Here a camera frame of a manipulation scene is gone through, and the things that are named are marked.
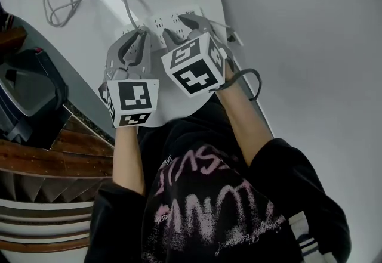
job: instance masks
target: power outlet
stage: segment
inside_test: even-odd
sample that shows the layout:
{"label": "power outlet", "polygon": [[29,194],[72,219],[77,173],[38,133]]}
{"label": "power outlet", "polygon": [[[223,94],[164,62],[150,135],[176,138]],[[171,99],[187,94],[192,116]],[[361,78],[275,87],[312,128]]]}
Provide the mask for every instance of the power outlet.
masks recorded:
{"label": "power outlet", "polygon": [[[146,26],[151,31],[151,51],[157,51],[166,48],[166,43],[162,37],[163,30],[165,28],[172,30],[176,33],[179,39],[186,39],[188,34],[191,32],[189,27],[186,27],[178,18],[180,14],[196,14],[202,15],[201,8],[198,5],[188,5],[185,7],[179,7],[174,11],[167,11],[163,13],[158,13],[150,16],[144,20],[139,20],[136,22],[138,27]],[[134,30],[134,27],[129,24],[123,28],[116,31],[116,39],[120,38],[123,34]],[[131,53],[137,49],[139,39],[131,46]]]}

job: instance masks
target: white cube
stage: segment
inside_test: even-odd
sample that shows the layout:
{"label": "white cube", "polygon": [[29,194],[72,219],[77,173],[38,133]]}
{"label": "white cube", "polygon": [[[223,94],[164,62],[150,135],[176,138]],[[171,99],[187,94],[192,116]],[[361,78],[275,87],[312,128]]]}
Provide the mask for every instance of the white cube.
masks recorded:
{"label": "white cube", "polygon": [[158,79],[107,81],[107,106],[114,127],[141,125],[156,110]]}
{"label": "white cube", "polygon": [[225,60],[209,33],[162,56],[166,74],[189,97],[224,84]]}

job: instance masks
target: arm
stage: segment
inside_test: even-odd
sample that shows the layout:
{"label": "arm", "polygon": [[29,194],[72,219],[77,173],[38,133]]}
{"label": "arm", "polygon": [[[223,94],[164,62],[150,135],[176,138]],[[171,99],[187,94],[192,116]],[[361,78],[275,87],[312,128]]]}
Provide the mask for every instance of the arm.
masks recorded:
{"label": "arm", "polygon": [[337,262],[346,262],[352,243],[343,210],[325,194],[306,156],[282,139],[269,141],[254,158],[248,181],[289,219],[304,211],[309,236],[321,253],[332,252]]}
{"label": "arm", "polygon": [[[226,79],[232,76],[233,72],[226,65]],[[217,91],[217,96],[226,109],[245,163],[250,166],[255,155],[273,138],[272,134],[237,83]]]}
{"label": "arm", "polygon": [[141,229],[146,199],[135,127],[116,130],[113,183],[95,197],[85,263],[141,261]]}
{"label": "arm", "polygon": [[113,159],[113,182],[144,195],[144,176],[137,128],[117,128]]}

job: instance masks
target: black sweatshirt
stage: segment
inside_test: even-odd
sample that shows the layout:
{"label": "black sweatshirt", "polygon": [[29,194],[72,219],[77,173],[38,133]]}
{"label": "black sweatshirt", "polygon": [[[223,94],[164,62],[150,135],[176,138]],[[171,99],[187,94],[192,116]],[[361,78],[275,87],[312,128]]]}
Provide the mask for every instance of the black sweatshirt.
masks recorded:
{"label": "black sweatshirt", "polygon": [[320,253],[349,257],[346,217],[304,154],[274,139],[248,168],[219,103],[139,138],[147,197],[101,187],[86,263],[301,262],[301,211]]}

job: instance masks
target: sweatshirt sleeve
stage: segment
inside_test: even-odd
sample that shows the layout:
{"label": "sweatshirt sleeve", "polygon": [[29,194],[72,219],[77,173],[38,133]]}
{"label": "sweatshirt sleeve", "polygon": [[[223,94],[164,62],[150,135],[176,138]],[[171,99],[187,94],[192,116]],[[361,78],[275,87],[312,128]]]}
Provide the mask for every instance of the sweatshirt sleeve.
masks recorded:
{"label": "sweatshirt sleeve", "polygon": [[84,262],[140,262],[145,206],[142,195],[112,182],[103,184],[94,201]]}
{"label": "sweatshirt sleeve", "polygon": [[326,195],[300,150],[282,139],[269,141],[252,161],[248,179],[287,219],[304,211],[320,252],[332,252],[337,262],[347,261],[351,242],[346,216]]}

